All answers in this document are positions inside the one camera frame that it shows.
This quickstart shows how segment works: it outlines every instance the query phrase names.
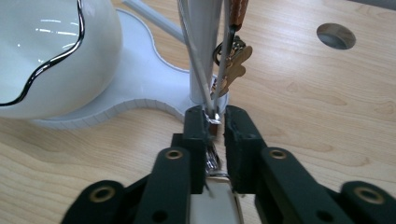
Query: silver wavy trim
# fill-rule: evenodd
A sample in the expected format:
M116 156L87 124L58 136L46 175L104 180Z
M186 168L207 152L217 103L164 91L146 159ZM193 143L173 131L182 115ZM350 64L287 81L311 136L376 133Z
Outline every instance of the silver wavy trim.
M3 103L0 104L0 106L7 106L7 105L15 105L19 103L20 101L23 100L23 98L27 95L27 92L29 91L30 87L32 86L33 82L37 77L39 77L43 72L45 72L47 69L53 67L57 63L63 61L65 58L70 56L72 53L74 53L80 46L81 43L84 39L85 35L85 22L84 22L84 16L82 14L82 0L77 0L77 5L78 5L78 21L79 21L79 32L78 32L78 40L76 44L69 50L55 56L54 58L50 59L49 61L46 61L45 63L41 64L40 66L37 67L37 69L32 73L32 75L29 76L29 78L26 81L25 86L23 87L23 90L21 91L20 96L18 96L15 100L8 102L8 103Z

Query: white base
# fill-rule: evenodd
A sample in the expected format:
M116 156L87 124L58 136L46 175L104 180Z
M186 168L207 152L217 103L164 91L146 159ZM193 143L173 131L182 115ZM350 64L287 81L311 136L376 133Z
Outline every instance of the white base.
M183 121L185 111L197 105L190 97L190 71L161 58L145 23L127 11L117 12L123 49L119 68L107 89L74 112L35 119L33 123L53 129L85 128L134 108L160 109ZM221 113L228 101L228 94L219 99Z

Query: white ceramic pot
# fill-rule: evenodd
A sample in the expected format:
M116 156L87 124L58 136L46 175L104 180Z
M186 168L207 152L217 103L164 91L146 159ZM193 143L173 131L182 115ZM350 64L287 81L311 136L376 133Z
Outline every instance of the white ceramic pot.
M109 0L0 2L0 117L44 119L101 93L122 46Z

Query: wooden table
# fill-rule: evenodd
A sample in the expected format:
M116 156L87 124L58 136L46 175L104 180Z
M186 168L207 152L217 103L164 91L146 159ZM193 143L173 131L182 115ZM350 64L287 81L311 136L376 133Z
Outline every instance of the wooden table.
M177 1L146 2L178 22ZM356 45L321 43L317 29L326 22L347 27ZM185 47L148 26L161 55L187 68ZM231 86L230 104L246 109L267 144L294 153L330 189L363 180L396 197L396 11L347 1L251 0L238 34L254 52ZM59 223L91 183L127 186L147 175L172 133L181 132L177 119L148 109L73 131L0 119L0 223ZM245 221L259 223L252 200L241 199Z

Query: white bowl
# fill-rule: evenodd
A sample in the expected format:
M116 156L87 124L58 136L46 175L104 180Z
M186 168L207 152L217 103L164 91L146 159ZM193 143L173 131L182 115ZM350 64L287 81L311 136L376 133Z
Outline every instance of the white bowl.
M107 87L120 60L109 0L3 0L0 27L0 117L76 110Z

